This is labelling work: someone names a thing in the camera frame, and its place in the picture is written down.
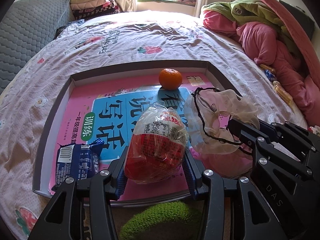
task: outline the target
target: wrapped snack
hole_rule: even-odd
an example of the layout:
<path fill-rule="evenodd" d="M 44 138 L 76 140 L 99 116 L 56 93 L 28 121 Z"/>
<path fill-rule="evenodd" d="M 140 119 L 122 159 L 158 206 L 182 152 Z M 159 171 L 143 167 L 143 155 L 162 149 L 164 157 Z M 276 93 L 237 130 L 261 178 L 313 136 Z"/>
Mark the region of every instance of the wrapped snack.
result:
<path fill-rule="evenodd" d="M 157 182 L 174 174 L 182 163 L 188 132 L 176 110 L 163 101 L 151 105 L 133 130 L 125 175 L 136 183 Z"/>
<path fill-rule="evenodd" d="M 265 70 L 264 73 L 266 74 L 269 81 L 277 81 L 277 78 L 269 70 Z"/>
<path fill-rule="evenodd" d="M 56 162 L 56 184 L 53 191 L 67 177 L 87 179 L 99 172 L 99 158 L 104 141 L 97 139 L 91 144 L 68 144 L 60 146 Z"/>
<path fill-rule="evenodd" d="M 291 107 L 292 96 L 290 96 L 290 94 L 284 90 L 284 88 L 278 81 L 273 82 L 273 88 L 276 91 L 276 93 L 282 98 L 282 100 L 286 102 L 288 106 Z"/>
<path fill-rule="evenodd" d="M 263 70 L 269 70 L 273 75 L 276 74 L 276 70 L 270 66 L 264 65 L 264 64 L 260 64 L 259 67 Z"/>

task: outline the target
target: pink cloth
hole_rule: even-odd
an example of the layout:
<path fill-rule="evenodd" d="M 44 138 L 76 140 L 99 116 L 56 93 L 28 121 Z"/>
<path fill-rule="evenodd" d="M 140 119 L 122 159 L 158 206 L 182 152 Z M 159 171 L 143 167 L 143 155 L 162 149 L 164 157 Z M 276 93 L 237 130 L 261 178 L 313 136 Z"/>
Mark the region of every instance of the pink cloth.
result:
<path fill-rule="evenodd" d="M 200 154 L 206 169 L 212 169 L 224 178 L 238 178 L 252 168 L 252 157 L 240 150 L 230 154 Z"/>
<path fill-rule="evenodd" d="M 320 91 L 310 75 L 304 79 L 297 70 L 300 60 L 293 58 L 286 45 L 277 41 L 277 54 L 272 67 L 283 88 L 292 96 L 293 101 L 304 114 L 310 126 L 320 124 Z"/>
<path fill-rule="evenodd" d="M 246 55 L 258 66 L 271 65 L 276 58 L 276 31 L 260 22 L 249 22 L 237 28 L 239 43 Z"/>
<path fill-rule="evenodd" d="M 201 17 L 203 18 L 203 25 L 205 28 L 230 37 L 236 42 L 239 41 L 239 37 L 236 34 L 236 22 L 232 22 L 222 14 L 211 10 L 203 11 Z"/>
<path fill-rule="evenodd" d="M 320 126 L 320 62 L 313 45 L 300 24 L 282 4 L 277 0 L 261 1 L 280 17 L 300 49 L 310 72 L 306 79 L 299 74 L 304 71 L 300 68 L 300 60 L 294 59 L 287 47 L 276 40 L 277 33 L 273 28 L 259 22 L 249 22 L 237 28 L 236 22 L 208 10 L 203 12 L 204 26 L 241 43 L 246 55 L 257 65 L 272 65 L 278 81 L 292 96 L 308 124 Z"/>
<path fill-rule="evenodd" d="M 320 88 L 320 61 L 306 32 L 303 30 L 297 20 L 292 16 L 292 14 L 279 1 L 261 1 L 268 5 L 284 22 L 289 33 L 291 34 L 291 37 L 297 44 L 297 47 L 299 48 L 308 65 L 312 80 L 314 81 L 315 85 Z"/>

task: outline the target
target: green blanket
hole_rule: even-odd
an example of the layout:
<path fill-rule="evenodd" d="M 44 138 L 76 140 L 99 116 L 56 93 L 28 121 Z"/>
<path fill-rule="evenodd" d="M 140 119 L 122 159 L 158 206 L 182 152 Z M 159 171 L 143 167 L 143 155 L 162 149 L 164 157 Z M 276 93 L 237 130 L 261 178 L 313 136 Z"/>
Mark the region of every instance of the green blanket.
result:
<path fill-rule="evenodd" d="M 289 51 L 302 57 L 283 21 L 260 0 L 235 0 L 233 2 L 215 2 L 202 7 L 201 11 L 216 11 L 230 21 L 243 25 L 247 22 L 261 22 L 274 28 Z"/>

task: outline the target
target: yellow snack stick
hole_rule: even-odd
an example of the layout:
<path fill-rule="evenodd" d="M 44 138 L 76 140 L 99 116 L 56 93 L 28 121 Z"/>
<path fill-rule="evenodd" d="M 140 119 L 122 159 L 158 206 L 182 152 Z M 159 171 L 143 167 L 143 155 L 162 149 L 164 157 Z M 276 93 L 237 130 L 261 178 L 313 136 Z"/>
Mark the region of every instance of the yellow snack stick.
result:
<path fill-rule="evenodd" d="M 263 70 L 269 70 L 273 75 L 276 74 L 276 70 L 270 66 L 264 65 L 264 64 L 260 64 L 259 66 L 260 68 L 262 68 Z"/>
<path fill-rule="evenodd" d="M 282 100 L 290 107 L 292 107 L 292 96 L 284 90 L 278 81 L 273 82 L 273 88 Z"/>

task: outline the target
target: nutrition label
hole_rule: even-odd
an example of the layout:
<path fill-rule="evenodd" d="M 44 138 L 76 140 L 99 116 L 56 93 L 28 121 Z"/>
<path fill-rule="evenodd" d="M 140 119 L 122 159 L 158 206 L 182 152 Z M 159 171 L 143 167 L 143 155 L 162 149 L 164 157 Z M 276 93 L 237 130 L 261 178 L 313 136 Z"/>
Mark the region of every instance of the nutrition label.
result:
<path fill-rule="evenodd" d="M 144 133 L 153 133 L 168 137 L 169 125 L 162 122 L 153 122 L 146 124 Z"/>

